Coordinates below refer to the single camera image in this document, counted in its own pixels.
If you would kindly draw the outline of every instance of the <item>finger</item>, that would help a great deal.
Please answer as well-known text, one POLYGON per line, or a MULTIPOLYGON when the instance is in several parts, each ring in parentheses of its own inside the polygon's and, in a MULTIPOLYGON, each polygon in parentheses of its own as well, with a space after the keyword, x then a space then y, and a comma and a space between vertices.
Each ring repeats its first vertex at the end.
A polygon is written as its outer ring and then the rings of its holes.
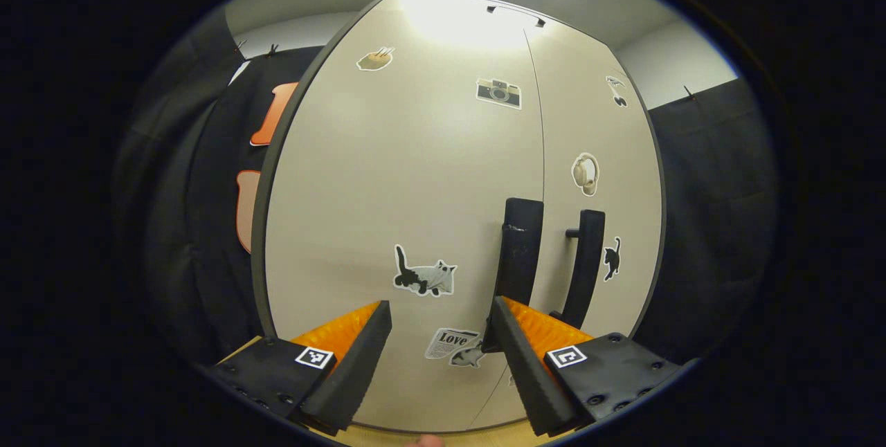
POLYGON ((443 438, 437 435, 421 435, 418 437, 418 447, 445 447, 443 438))

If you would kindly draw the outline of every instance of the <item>newspaper sticker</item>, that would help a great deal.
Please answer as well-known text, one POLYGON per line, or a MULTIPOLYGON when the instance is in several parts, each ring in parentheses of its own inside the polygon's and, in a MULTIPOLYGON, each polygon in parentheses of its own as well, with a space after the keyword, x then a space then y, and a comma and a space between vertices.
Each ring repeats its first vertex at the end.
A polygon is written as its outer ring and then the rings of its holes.
POLYGON ((479 336, 477 331, 441 327, 437 333, 434 333, 428 349, 424 352, 424 358, 446 358, 457 349, 474 343, 479 336))

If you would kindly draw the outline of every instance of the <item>headphones sticker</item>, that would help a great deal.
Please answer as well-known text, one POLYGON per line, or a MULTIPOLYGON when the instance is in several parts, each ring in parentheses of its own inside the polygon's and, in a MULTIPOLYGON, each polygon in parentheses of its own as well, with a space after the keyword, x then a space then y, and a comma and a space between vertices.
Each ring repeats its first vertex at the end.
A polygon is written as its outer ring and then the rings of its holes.
POLYGON ((594 196, 600 182, 600 164, 590 153, 582 153, 572 163, 572 181, 585 196, 594 196))

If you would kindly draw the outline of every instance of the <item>sticker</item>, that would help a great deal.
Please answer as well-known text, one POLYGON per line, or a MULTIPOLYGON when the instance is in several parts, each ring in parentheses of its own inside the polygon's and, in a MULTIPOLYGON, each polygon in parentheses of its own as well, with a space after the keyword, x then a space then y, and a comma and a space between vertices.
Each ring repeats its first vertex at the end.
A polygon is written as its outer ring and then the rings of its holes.
POLYGON ((441 327, 424 350, 424 358, 446 358, 457 349, 471 345, 479 336, 477 331, 441 327))
POLYGON ((494 78, 491 80, 477 79, 477 99, 513 109, 523 109, 520 88, 494 78))
POLYGON ((551 356, 554 365, 560 369, 563 369, 567 365, 579 364, 579 362, 588 359, 585 354, 581 353, 581 350, 575 347, 575 345, 563 347, 563 349, 551 350, 551 352, 548 352, 548 355, 551 356))
POLYGON ((483 340, 479 340, 477 345, 473 347, 462 347, 458 352, 452 355, 452 358, 449 359, 449 365, 457 365, 458 367, 466 367, 471 366, 477 368, 480 366, 480 359, 483 358, 484 354, 483 350, 480 349, 481 344, 483 344, 483 340))
POLYGON ((572 181, 585 196, 594 196, 600 181, 600 164, 590 153, 582 153, 572 163, 572 181))
POLYGON ((335 355, 332 352, 326 352, 326 350, 314 349, 314 347, 306 347, 301 355, 295 358, 295 362, 298 364, 309 365, 311 367, 316 367, 317 369, 323 369, 326 367, 326 364, 335 355))
POLYGON ((400 245, 395 245, 395 257, 399 274, 393 279, 393 286, 408 289, 418 296, 430 293, 435 298, 440 295, 452 295, 455 291, 455 269, 458 265, 449 265, 437 260, 434 265, 409 267, 406 254, 400 245))
POLYGON ((259 190, 259 178, 261 172, 256 170, 241 170, 237 174, 237 239, 240 246, 247 253, 253 252, 253 210, 255 208, 255 195, 259 190))
POLYGON ((380 71, 393 62, 393 47, 382 47, 374 53, 367 53, 357 62, 357 68, 364 72, 380 71))
POLYGON ((612 99, 614 99, 615 104, 618 104, 618 106, 620 106, 620 107, 627 107, 627 101, 624 100, 624 98, 621 97, 620 94, 618 94, 618 91, 615 90, 615 88, 618 85, 620 85, 624 88, 627 88, 627 86, 624 85, 624 82, 618 80, 616 77, 614 77, 612 75, 607 75, 606 81, 608 82, 608 84, 610 85, 610 89, 612 90, 612 99))
POLYGON ((262 128, 258 129, 252 138, 249 138, 249 144, 271 144, 271 138, 274 137, 276 126, 280 122, 282 110, 289 103, 289 99, 292 97, 292 93, 295 93, 296 87, 298 87, 298 82, 290 82, 290 84, 280 84, 271 91, 274 94, 274 100, 271 101, 271 106, 268 107, 268 112, 265 113, 265 121, 262 122, 262 128))
POLYGON ((604 248, 604 264, 610 269, 610 271, 604 277, 604 282, 611 280, 612 276, 618 274, 618 264, 621 264, 621 254, 618 252, 621 249, 621 238, 615 237, 615 248, 609 248, 608 246, 604 248))

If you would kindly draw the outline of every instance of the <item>wooden floor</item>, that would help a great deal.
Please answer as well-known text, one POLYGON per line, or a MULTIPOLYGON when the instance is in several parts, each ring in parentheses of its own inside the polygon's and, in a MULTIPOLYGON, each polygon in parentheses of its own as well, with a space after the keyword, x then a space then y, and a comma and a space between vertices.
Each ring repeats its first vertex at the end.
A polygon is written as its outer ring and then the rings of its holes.
MULTIPOLYGON (((335 437, 320 433, 313 430, 314 433, 322 435, 326 438, 332 438, 335 441, 345 445, 355 447, 402 447, 405 444, 415 441, 418 434, 395 433, 385 430, 363 427, 359 425, 351 425, 347 431, 340 431, 335 437)), ((563 435, 569 435, 572 432, 566 432, 563 435)), ((485 428, 464 433, 440 434, 446 442, 446 447, 474 447, 474 446, 491 446, 491 447, 535 447, 535 445, 543 445, 554 438, 547 435, 535 437, 529 421, 525 419, 509 425, 495 428, 485 428)))

